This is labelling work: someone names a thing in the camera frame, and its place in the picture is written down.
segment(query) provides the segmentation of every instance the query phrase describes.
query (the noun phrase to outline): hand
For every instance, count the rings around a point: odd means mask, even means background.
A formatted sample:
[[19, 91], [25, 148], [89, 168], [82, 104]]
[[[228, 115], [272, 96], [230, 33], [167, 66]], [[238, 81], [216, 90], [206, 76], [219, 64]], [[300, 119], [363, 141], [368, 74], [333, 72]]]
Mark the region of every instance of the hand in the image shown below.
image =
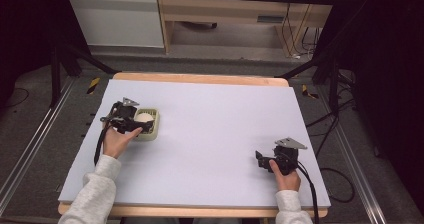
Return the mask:
[[103, 154], [118, 159], [127, 148], [128, 143], [140, 134], [141, 129], [139, 127], [130, 133], [121, 134], [112, 127], [109, 127], [103, 141]]
[[283, 176], [280, 169], [278, 168], [277, 163], [274, 160], [270, 160], [269, 164], [271, 165], [272, 171], [275, 174], [275, 179], [277, 180], [279, 191], [299, 191], [300, 177], [295, 170], [291, 171], [287, 176]]

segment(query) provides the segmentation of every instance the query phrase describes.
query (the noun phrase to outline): white ball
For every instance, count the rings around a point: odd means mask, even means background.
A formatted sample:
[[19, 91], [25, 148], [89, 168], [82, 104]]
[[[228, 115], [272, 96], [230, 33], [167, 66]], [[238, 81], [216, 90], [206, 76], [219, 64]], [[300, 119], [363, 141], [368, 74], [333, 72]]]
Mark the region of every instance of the white ball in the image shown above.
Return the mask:
[[148, 113], [141, 113], [141, 114], [138, 114], [134, 120], [138, 122], [148, 122], [148, 121], [153, 121], [153, 117], [152, 115]]

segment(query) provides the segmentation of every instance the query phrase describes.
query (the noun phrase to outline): sleeve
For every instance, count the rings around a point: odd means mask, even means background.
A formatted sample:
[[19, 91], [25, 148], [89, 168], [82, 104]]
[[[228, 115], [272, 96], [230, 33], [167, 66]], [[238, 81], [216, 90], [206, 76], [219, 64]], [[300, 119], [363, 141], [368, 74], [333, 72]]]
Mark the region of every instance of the sleeve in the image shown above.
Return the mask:
[[311, 217], [300, 208], [299, 193], [297, 191], [279, 191], [275, 194], [278, 204], [276, 224], [310, 223]]
[[87, 173], [84, 187], [59, 223], [106, 223], [115, 201], [115, 179], [121, 163], [113, 157], [102, 155], [94, 173]]

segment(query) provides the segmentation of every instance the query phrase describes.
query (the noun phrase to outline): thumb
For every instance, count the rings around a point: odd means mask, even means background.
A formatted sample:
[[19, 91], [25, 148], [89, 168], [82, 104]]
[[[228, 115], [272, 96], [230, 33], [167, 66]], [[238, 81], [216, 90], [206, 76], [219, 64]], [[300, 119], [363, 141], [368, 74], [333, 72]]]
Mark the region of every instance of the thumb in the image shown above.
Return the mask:
[[133, 139], [134, 137], [136, 137], [138, 134], [140, 134], [140, 132], [141, 132], [141, 130], [142, 130], [143, 128], [141, 128], [141, 127], [139, 127], [139, 128], [137, 128], [137, 129], [134, 129], [132, 132], [130, 132], [129, 134], [128, 134], [128, 138], [129, 139]]
[[271, 166], [272, 172], [274, 172], [276, 178], [281, 178], [283, 174], [281, 174], [280, 168], [274, 160], [269, 160], [269, 165]]

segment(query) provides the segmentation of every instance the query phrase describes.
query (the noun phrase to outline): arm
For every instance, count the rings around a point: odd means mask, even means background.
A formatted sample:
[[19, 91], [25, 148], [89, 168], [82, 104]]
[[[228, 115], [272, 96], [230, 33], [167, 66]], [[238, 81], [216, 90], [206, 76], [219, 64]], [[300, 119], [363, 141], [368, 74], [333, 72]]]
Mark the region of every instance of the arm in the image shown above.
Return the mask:
[[113, 128], [108, 129], [103, 142], [103, 155], [94, 172], [84, 176], [83, 189], [59, 223], [106, 223], [115, 200], [115, 179], [121, 168], [117, 158], [140, 132], [141, 128], [138, 128], [124, 135]]
[[299, 201], [300, 177], [296, 171], [287, 176], [281, 174], [275, 161], [270, 160], [272, 171], [278, 184], [278, 192], [275, 195], [278, 204], [276, 224], [311, 223], [312, 220], [306, 211], [302, 211]]

